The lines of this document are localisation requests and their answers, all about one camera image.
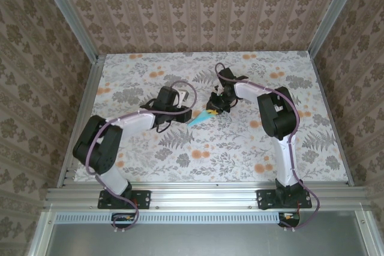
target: floral tablecloth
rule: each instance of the floral tablecloth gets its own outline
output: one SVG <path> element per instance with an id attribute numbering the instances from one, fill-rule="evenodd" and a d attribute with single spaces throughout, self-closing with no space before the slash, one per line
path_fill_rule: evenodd
<path id="1" fill-rule="evenodd" d="M 107 55 L 92 114 L 114 118 L 139 109 L 163 85 L 189 81 L 198 91 L 195 118 L 215 85 L 217 62 L 234 75 L 270 88 L 289 89 L 301 116 L 296 135 L 299 176 L 306 181 L 347 181 L 329 116 L 307 52 L 207 52 Z M 192 102 L 193 93 L 187 104 Z M 249 182 L 275 179 L 275 155 L 257 104 L 240 101 L 223 114 L 187 127 L 173 122 L 121 143 L 117 165 L 137 182 Z M 79 164 L 76 181 L 93 180 Z"/>

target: patterned wallpaper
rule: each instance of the patterned wallpaper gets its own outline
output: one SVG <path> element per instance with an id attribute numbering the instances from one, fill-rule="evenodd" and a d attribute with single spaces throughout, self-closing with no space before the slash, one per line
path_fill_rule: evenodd
<path id="1" fill-rule="evenodd" d="M 1 255 L 23 255 L 34 235 L 88 73 L 53 0 L 0 0 Z"/>
<path id="2" fill-rule="evenodd" d="M 315 61 L 353 178 L 384 231 L 384 0 L 348 0 Z"/>
<path id="3" fill-rule="evenodd" d="M 306 50 L 331 0 L 70 0 L 99 53 Z"/>

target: purple cable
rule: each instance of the purple cable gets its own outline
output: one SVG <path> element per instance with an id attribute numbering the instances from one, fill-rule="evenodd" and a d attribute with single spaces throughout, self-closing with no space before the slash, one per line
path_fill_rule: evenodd
<path id="1" fill-rule="evenodd" d="M 294 103 L 292 103 L 291 100 L 289 100 L 288 97 L 286 97 L 284 94 L 282 94 L 281 92 L 279 91 L 276 91 L 274 89 L 271 89 L 271 88 L 267 88 L 265 86 L 262 86 L 260 84 L 256 84 L 256 83 L 253 83 L 253 82 L 250 82 L 250 81 L 247 81 L 247 80 L 234 80 L 234 79 L 229 79 L 229 78 L 226 78 L 226 77 L 223 77 L 221 76 L 218 71 L 217 71 L 217 67 L 221 65 L 223 68 L 225 68 L 224 64 L 222 64 L 221 62 L 219 62 L 218 64 L 216 64 L 215 66 L 215 73 L 216 75 L 223 79 L 223 80 L 226 80 L 226 81 L 231 81 L 231 82 L 240 82 L 240 83 L 248 83 L 250 85 L 253 85 L 257 88 L 260 88 L 260 89 L 263 89 L 265 91 L 269 91 L 269 92 L 272 92 L 274 94 L 277 94 L 279 95 L 280 97 L 282 97 L 282 99 L 284 99 L 285 101 L 288 102 L 288 104 L 292 107 L 293 109 L 293 112 L 296 116 L 296 127 L 295 129 L 292 131 L 292 133 L 290 134 L 289 138 L 288 138 L 288 147 L 289 147 L 289 156 L 290 156 L 290 163 L 291 163 L 291 166 L 292 166 L 292 174 L 293 176 L 296 178 L 296 180 L 298 181 L 298 183 L 305 189 L 307 190 L 317 201 L 317 206 L 316 206 L 316 209 L 315 211 L 312 213 L 312 215 L 303 223 L 303 224 L 300 224 L 296 227 L 292 227 L 290 226 L 289 224 L 283 222 L 283 221 L 280 221 L 282 224 L 284 224 L 285 226 L 287 226 L 288 228 L 291 228 L 292 230 L 293 229 L 299 229 L 299 228 L 302 228 L 304 226 L 306 226 L 317 214 L 317 212 L 319 211 L 320 209 L 320 200 L 319 198 L 316 196 L 316 194 L 314 192 L 312 192 L 309 188 L 307 188 L 299 179 L 298 175 L 296 174 L 296 171 L 295 171 L 295 162 L 293 161 L 293 149 L 292 149 L 292 144 L 291 144 L 291 140 L 292 140 L 292 137 L 296 134 L 296 132 L 298 131 L 298 128 L 299 128 L 299 124 L 300 124 L 300 117 L 299 117 L 299 113 L 294 105 Z"/>
<path id="2" fill-rule="evenodd" d="M 89 146 L 89 150 L 88 150 L 88 153 L 86 155 L 86 159 L 85 159 L 85 170 L 90 174 L 90 175 L 95 175 L 96 172 L 92 172 L 90 171 L 89 169 L 89 160 L 91 159 L 91 154 L 92 154 L 92 151 L 94 150 L 94 147 L 96 145 L 96 142 L 98 140 L 98 138 L 100 137 L 100 135 L 103 133 L 103 131 L 111 124 L 117 122 L 117 121 L 120 121 L 122 119 L 126 119 L 126 118 L 129 118 L 130 116 L 133 116 L 133 115 L 137 115 L 137 114 L 146 114 L 146 113 L 150 113 L 150 114 L 163 114 L 163 115 L 180 115 L 180 114 L 184 114 L 185 112 L 188 112 L 190 111 L 194 105 L 196 104 L 196 101 L 197 101 L 197 91 L 195 89 L 195 87 L 193 87 L 191 84 L 189 84 L 188 82 L 186 81 L 183 81 L 183 80 L 178 80 L 178 81 L 175 81 L 171 84 L 171 88 L 177 84 L 177 83 L 183 83 L 185 85 L 188 85 L 190 88 L 192 88 L 193 90 L 193 93 L 194 93 L 194 100 L 193 100 L 193 103 L 191 105 L 191 107 L 183 110 L 183 111 L 179 111 L 179 112 L 166 112 L 166 111 L 152 111 L 152 110 L 142 110 L 142 111 L 137 111 L 137 112 L 132 112 L 132 113 L 129 113 L 129 114 L 126 114 L 126 115 L 123 115 L 121 117 L 118 117 L 118 118 L 114 118 L 108 122 L 106 122 L 101 128 L 100 130 L 96 133 L 96 136 L 95 138 L 93 139 L 91 145 Z M 134 210 L 136 211 L 136 216 L 135 216 L 135 219 L 133 220 L 132 224 L 130 226 L 128 226 L 127 229 L 130 229 L 132 228 L 132 226 L 139 220 L 139 209 L 137 208 L 137 206 L 129 199 L 125 198 L 125 197 L 121 197 L 120 195 L 117 195 L 115 194 L 112 190 L 110 190 L 107 185 L 96 175 L 96 180 L 104 187 L 104 189 L 106 191 L 108 191 L 111 195 L 113 195 L 114 197 L 116 197 L 117 199 L 120 199 L 120 200 L 123 200 L 125 202 L 127 202 L 129 205 L 131 205 Z M 116 217 L 114 220 L 113 220 L 113 227 L 115 229 L 117 229 L 116 225 L 115 225 L 115 222 L 116 222 L 116 219 L 118 219 L 119 217 Z"/>

